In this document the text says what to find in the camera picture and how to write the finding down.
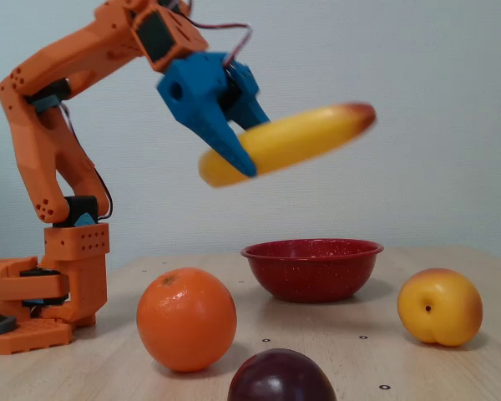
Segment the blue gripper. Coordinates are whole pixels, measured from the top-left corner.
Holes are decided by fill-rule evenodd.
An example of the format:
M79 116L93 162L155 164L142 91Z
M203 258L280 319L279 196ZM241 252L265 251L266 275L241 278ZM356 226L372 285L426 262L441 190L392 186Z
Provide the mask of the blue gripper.
M179 123L240 173L254 177L256 165L227 120L250 129L270 119L257 100L259 86L249 67L232 63L225 71L225 56L198 52L178 59L171 63L157 90Z

